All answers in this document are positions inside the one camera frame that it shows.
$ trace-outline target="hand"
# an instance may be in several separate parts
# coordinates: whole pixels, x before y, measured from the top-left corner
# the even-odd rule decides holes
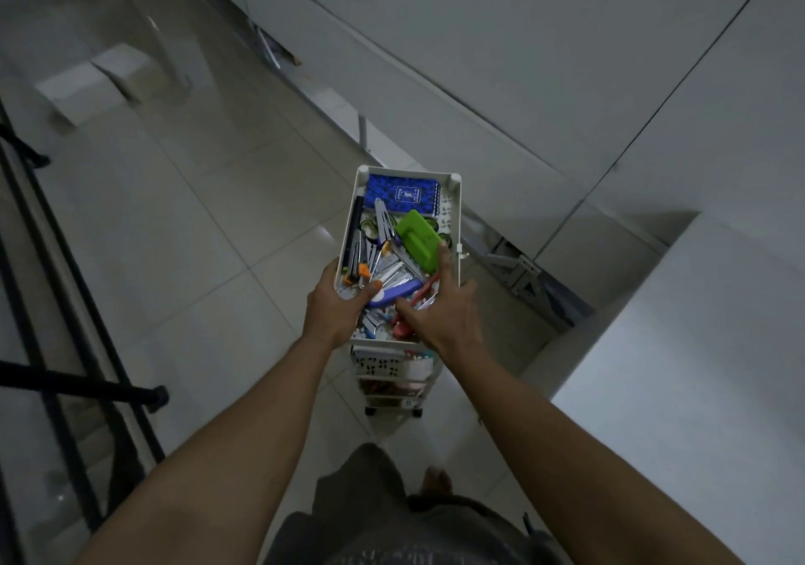
[[[450,250],[444,241],[439,244],[439,274],[439,293],[428,308],[417,311],[405,298],[398,298],[395,305],[419,338],[450,364],[463,352],[483,346],[478,307],[473,299],[478,284],[470,279],[461,287],[456,285]]]
[[[352,300],[344,300],[332,286],[338,270],[338,258],[325,266],[319,282],[307,295],[302,336],[326,343],[331,350],[342,346],[353,335],[361,309],[380,291],[375,281]]]

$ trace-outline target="black metal railing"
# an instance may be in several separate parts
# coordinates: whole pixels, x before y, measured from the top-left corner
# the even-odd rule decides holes
[[[0,101],[0,125],[4,128],[3,136],[6,140],[9,135],[14,136],[13,127],[2,101]],[[125,402],[131,407],[136,424],[151,451],[151,456],[156,463],[159,463],[164,459],[165,454],[144,408],[149,412],[155,412],[167,403],[168,395],[164,387],[145,389],[132,386],[86,281],[70,251],[65,235],[34,172],[35,166],[45,166],[49,161],[37,159],[35,155],[25,149],[25,144],[12,143],[11,147],[13,151],[10,154],[16,156],[18,168],[12,166],[10,156],[5,153],[3,144],[0,144],[0,172],[5,178],[16,210],[34,247],[37,260],[42,267],[59,314],[64,320],[67,335],[73,344],[84,376],[56,372],[47,367],[47,361],[39,345],[34,324],[15,275],[9,250],[6,247],[3,233],[0,233],[0,282],[5,290],[5,296],[26,357],[25,360],[19,360],[19,363],[15,363],[17,360],[0,360],[0,386],[39,392],[81,515],[87,528],[94,532],[101,526],[104,518],[108,517],[126,499],[137,483],[145,478],[145,471],[140,463],[134,439],[129,433],[121,411],[114,403]],[[85,326],[81,322],[63,281],[64,273],[57,270],[56,260],[52,256],[46,244],[45,235],[40,230],[35,214],[28,204],[26,194],[23,192],[23,185],[18,181],[18,172],[24,174],[24,181],[27,183],[29,193],[32,193],[39,213],[44,217],[49,235],[55,241],[61,261],[67,266],[69,278],[73,280],[80,304],[86,310],[91,328],[95,331],[103,347],[116,381],[107,381],[101,370]],[[112,477],[109,480],[109,495],[105,513],[88,477],[87,467],[62,407],[61,395],[97,400],[104,422],[112,435],[114,441]],[[14,516],[5,494],[5,486],[0,478],[0,557],[3,558],[3,562],[6,562],[6,559],[11,563],[23,562],[23,554],[19,546]]]

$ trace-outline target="bare foot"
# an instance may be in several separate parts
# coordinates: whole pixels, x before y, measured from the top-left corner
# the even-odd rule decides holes
[[[452,495],[452,480],[450,480],[448,473],[444,469],[430,466],[425,470],[419,495],[434,492],[440,495]]]

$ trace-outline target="person's left hand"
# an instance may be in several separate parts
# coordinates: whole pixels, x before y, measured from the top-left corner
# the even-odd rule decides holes
[[[319,282],[307,295],[302,336],[321,340],[334,349],[353,335],[361,309],[380,291],[380,282],[367,285],[352,300],[338,296],[332,286],[338,270],[338,258],[327,264]]]

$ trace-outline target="notebook cover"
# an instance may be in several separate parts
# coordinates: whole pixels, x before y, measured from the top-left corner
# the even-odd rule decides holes
[[[366,183],[363,206],[374,209],[375,199],[382,199],[391,213],[408,213],[416,209],[422,215],[435,217],[439,213],[439,182],[371,174]]]

